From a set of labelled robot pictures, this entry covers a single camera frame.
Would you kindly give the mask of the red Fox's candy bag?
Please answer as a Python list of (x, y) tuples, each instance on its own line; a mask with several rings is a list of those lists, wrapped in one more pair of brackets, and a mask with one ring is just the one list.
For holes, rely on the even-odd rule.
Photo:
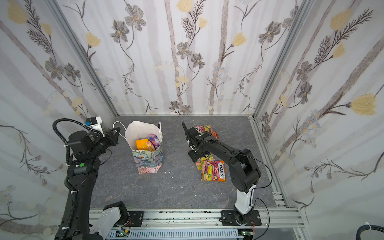
[(204, 126), (195, 126), (195, 129), (196, 131), (201, 134), (203, 132), (209, 132), (209, 133), (213, 133), (213, 128), (211, 125), (204, 125)]

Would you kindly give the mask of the yellow mango gummy bag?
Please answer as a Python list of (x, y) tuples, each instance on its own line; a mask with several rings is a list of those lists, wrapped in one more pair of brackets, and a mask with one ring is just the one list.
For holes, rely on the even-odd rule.
[(136, 147), (138, 150), (154, 152), (156, 149), (149, 141), (149, 139), (136, 140)]

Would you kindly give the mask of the purple Fox's candy bag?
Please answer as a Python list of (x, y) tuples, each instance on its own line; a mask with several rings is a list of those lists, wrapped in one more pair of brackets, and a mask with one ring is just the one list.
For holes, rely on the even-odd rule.
[(148, 139), (152, 143), (152, 145), (154, 146), (154, 148), (156, 150), (161, 146), (161, 141), (159, 140), (159, 138), (156, 135), (149, 134)]

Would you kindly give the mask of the orange Fox's candy bag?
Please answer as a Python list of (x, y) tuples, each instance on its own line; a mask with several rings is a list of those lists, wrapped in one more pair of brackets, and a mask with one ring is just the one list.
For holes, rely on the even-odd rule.
[(204, 161), (201, 181), (226, 182), (224, 161)]

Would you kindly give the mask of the pink-yellow Fox's candy bag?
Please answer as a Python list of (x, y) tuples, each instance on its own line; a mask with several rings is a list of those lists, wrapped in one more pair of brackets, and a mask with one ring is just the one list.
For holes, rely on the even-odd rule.
[(197, 170), (199, 170), (199, 171), (202, 170), (202, 168), (203, 168), (202, 165), (203, 165), (203, 163), (204, 163), (205, 161), (214, 161), (214, 160), (215, 160), (215, 158), (213, 157), (213, 155), (207, 155), (207, 156), (204, 156), (204, 157), (198, 159), (198, 160), (196, 161), (196, 167), (197, 167)]

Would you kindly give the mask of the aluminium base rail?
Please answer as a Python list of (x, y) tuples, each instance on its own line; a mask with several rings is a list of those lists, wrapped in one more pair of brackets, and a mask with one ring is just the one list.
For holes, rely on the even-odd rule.
[(129, 209), (131, 221), (113, 227), (108, 240), (308, 240), (299, 210), (288, 208), (274, 192), (276, 208), (260, 199), (247, 224), (235, 221), (233, 209)]

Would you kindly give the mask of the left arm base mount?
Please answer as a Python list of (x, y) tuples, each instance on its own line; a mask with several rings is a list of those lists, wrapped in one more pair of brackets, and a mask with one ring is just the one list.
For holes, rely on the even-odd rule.
[(143, 218), (144, 211), (128, 211), (123, 202), (110, 204), (103, 208), (99, 219), (90, 227), (90, 234), (106, 240), (114, 227), (121, 230), (125, 227), (141, 227)]

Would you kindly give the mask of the orange corn chips bag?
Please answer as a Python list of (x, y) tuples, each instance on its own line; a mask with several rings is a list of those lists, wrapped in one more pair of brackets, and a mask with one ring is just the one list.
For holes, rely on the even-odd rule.
[(219, 136), (218, 136), (218, 133), (217, 133), (216, 131), (213, 132), (212, 135), (213, 135), (217, 140), (219, 140)]

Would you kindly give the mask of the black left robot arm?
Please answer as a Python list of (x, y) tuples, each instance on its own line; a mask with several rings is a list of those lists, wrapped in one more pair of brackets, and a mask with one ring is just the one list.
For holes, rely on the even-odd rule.
[[(80, 125), (83, 131), (77, 131), (65, 138), (58, 130), (58, 123), (70, 122)], [(105, 154), (111, 146), (118, 145), (121, 129), (108, 131), (92, 128), (96, 118), (88, 118), (85, 123), (61, 118), (53, 122), (53, 130), (64, 142), (66, 147), (67, 176), (64, 181), (68, 189), (68, 198), (64, 215), (55, 235), (56, 240), (104, 240), (109, 230), (91, 231), (89, 214), (91, 198), (96, 184), (101, 161), (100, 155)]]

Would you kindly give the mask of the floral white paper bag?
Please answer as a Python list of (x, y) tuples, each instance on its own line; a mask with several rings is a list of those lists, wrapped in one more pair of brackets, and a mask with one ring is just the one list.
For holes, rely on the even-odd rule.
[(113, 127), (115, 125), (123, 127), (120, 136), (131, 148), (139, 174), (157, 173), (163, 161), (162, 124), (133, 121), (126, 127), (122, 122), (116, 121)]

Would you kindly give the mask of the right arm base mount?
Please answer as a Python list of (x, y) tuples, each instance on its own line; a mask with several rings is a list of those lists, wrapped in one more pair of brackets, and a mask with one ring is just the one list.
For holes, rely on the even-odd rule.
[(259, 211), (255, 210), (255, 200), (253, 197), (256, 185), (251, 186), (248, 192), (236, 192), (236, 202), (233, 210), (221, 211), (219, 221), (223, 226), (261, 226), (262, 221)]

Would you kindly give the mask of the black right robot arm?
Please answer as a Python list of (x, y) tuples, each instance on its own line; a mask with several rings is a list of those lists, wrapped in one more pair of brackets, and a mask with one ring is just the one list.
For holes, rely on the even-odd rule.
[(195, 128), (188, 129), (185, 122), (182, 126), (191, 147), (188, 155), (193, 162), (210, 154), (218, 157), (228, 165), (231, 181), (242, 193), (249, 192), (258, 183), (261, 171), (250, 150), (232, 148), (207, 131), (198, 133)]

